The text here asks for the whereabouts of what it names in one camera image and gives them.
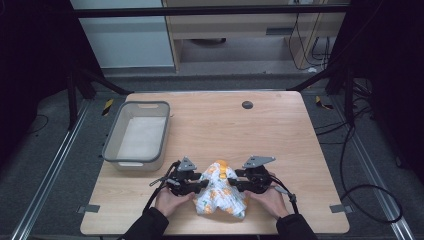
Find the white and orange cloth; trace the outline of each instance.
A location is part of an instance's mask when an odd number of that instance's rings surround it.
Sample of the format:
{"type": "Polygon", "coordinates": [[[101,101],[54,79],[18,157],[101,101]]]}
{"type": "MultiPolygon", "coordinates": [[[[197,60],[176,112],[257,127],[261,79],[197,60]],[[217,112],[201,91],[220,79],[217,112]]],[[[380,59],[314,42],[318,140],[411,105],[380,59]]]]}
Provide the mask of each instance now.
{"type": "Polygon", "coordinates": [[[199,180],[208,179],[209,185],[193,200],[198,214],[212,214],[220,208],[234,217],[244,218],[247,198],[229,184],[228,178],[236,179],[237,175],[224,160],[217,160],[206,169],[199,180]]]}

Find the forearm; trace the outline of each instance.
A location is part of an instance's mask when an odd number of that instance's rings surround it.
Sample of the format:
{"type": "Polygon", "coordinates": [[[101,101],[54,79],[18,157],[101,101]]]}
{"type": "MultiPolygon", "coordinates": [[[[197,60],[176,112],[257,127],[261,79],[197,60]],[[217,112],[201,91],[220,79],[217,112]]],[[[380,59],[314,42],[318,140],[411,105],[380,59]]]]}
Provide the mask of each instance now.
{"type": "Polygon", "coordinates": [[[128,231],[119,239],[125,240],[157,240],[161,239],[166,227],[168,219],[156,208],[150,208],[146,211],[128,231]]]}
{"type": "Polygon", "coordinates": [[[277,220],[277,230],[282,240],[318,239],[301,214],[291,214],[277,220]]]}

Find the white storage container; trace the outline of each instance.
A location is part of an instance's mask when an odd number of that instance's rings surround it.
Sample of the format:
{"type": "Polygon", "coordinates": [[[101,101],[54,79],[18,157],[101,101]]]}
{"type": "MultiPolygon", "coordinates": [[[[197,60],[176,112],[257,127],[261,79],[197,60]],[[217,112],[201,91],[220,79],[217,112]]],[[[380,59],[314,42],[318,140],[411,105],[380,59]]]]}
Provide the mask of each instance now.
{"type": "Polygon", "coordinates": [[[103,157],[119,170],[156,171],[164,161],[169,128],[167,102],[125,102],[103,147],[103,157]]]}

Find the white panel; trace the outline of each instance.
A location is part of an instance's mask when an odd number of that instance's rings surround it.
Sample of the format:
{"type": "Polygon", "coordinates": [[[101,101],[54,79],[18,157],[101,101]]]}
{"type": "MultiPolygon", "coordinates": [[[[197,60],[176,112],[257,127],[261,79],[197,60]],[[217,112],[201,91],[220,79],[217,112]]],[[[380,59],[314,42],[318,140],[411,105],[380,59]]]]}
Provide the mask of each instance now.
{"type": "MultiPolygon", "coordinates": [[[[162,7],[160,0],[71,0],[75,9],[162,7]]],[[[85,18],[102,68],[174,66],[164,17],[85,18]]]]}

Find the person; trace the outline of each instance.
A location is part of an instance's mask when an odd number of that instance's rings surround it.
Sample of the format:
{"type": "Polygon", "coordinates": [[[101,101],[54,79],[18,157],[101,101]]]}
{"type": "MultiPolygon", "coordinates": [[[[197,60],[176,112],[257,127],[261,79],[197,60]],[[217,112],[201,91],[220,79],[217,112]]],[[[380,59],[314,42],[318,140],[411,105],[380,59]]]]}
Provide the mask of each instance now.
{"type": "MultiPolygon", "coordinates": [[[[247,197],[259,202],[276,220],[280,239],[284,240],[314,240],[318,239],[301,214],[289,214],[283,196],[274,187],[268,188],[263,194],[244,192],[247,197]]],[[[182,204],[194,198],[194,193],[185,196],[175,196],[168,188],[163,188],[156,197],[154,207],[151,207],[133,223],[121,240],[157,240],[161,239],[168,217],[182,204]]]]}

